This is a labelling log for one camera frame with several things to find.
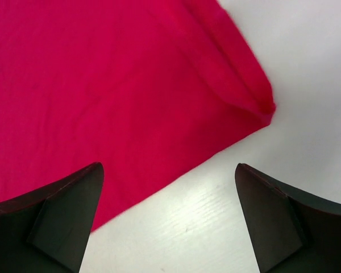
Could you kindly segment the red t-shirt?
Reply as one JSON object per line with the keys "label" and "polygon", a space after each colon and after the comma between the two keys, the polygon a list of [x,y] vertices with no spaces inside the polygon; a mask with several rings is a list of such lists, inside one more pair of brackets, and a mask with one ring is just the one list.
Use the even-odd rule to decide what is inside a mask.
{"label": "red t-shirt", "polygon": [[0,1],[0,202],[101,162],[96,229],[275,109],[217,1]]}

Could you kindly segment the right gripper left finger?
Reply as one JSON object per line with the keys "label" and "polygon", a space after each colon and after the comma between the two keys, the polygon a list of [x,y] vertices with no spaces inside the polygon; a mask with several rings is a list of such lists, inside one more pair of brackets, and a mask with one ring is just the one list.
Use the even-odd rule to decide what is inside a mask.
{"label": "right gripper left finger", "polygon": [[79,272],[103,181],[93,163],[0,202],[0,272]]}

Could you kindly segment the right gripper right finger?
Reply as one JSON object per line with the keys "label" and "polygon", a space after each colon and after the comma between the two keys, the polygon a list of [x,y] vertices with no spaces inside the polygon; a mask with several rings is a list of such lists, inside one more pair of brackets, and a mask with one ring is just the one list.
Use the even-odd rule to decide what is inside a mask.
{"label": "right gripper right finger", "polygon": [[247,164],[235,184],[260,272],[341,272],[341,204]]}

